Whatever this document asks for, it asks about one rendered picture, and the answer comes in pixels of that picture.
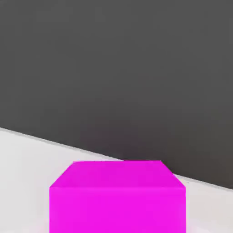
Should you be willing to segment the small magenta cube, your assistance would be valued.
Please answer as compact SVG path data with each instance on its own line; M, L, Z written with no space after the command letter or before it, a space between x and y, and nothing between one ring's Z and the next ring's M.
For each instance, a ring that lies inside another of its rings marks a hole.
M50 186L49 233L186 233L186 188L161 161L74 162Z

